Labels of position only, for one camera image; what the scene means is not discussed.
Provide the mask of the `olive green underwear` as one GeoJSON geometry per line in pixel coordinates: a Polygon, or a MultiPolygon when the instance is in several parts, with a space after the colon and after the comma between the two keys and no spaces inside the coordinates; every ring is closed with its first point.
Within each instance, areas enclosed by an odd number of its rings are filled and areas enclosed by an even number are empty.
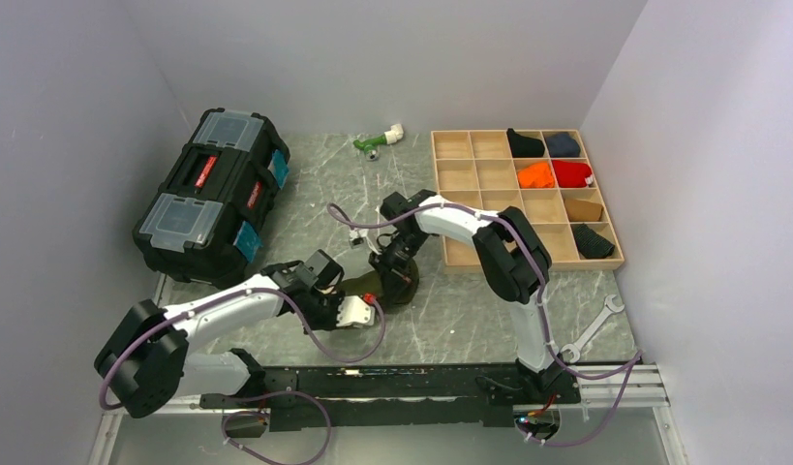
{"type": "Polygon", "coordinates": [[[346,295],[373,295],[385,312],[411,303],[415,297],[420,274],[414,259],[405,269],[375,269],[355,278],[345,278],[336,290],[346,295]]]}

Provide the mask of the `wooden compartment tray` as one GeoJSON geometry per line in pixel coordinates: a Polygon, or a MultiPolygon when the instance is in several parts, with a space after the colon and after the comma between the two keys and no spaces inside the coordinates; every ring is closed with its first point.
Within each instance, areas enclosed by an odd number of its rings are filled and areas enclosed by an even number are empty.
{"type": "Polygon", "coordinates": [[[448,200],[485,210],[521,209],[543,241],[556,271],[616,270],[625,262],[625,253],[615,232],[612,217],[598,180],[587,188],[521,189],[516,172],[533,163],[564,160],[588,164],[595,175],[589,153],[576,129],[514,129],[524,136],[544,142],[542,158],[513,158],[506,130],[434,131],[431,134],[436,190],[448,200]],[[582,149],[578,158],[552,158],[544,141],[546,135],[568,132],[582,149]],[[567,219],[564,198],[600,203],[603,219],[595,223],[573,223],[567,219]],[[608,259],[588,260],[576,248],[571,227],[586,224],[616,246],[608,259]]]}

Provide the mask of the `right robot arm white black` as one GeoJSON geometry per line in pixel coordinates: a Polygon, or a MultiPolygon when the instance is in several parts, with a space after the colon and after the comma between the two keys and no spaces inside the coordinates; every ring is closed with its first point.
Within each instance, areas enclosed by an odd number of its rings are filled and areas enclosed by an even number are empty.
{"type": "Polygon", "coordinates": [[[509,305],[523,396],[541,403],[579,402],[577,377],[553,340],[544,308],[552,259],[519,208],[481,210],[421,190],[409,198],[389,195],[380,213],[394,230],[385,244],[376,245],[368,262],[385,297],[407,295],[417,280],[414,257],[430,236],[472,247],[488,287],[509,305]]]}

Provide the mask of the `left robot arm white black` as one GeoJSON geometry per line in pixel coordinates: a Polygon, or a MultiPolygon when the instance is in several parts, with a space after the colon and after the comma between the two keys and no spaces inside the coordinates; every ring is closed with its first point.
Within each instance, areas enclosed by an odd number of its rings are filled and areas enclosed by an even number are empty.
{"type": "Polygon", "coordinates": [[[165,307],[145,299],[126,313],[95,358],[99,404],[141,419],[176,397],[219,394],[241,407],[266,393],[266,373],[246,350],[202,348],[259,321],[296,316],[312,336],[334,330],[346,308],[344,269],[324,251],[278,263],[230,288],[165,307]]]}

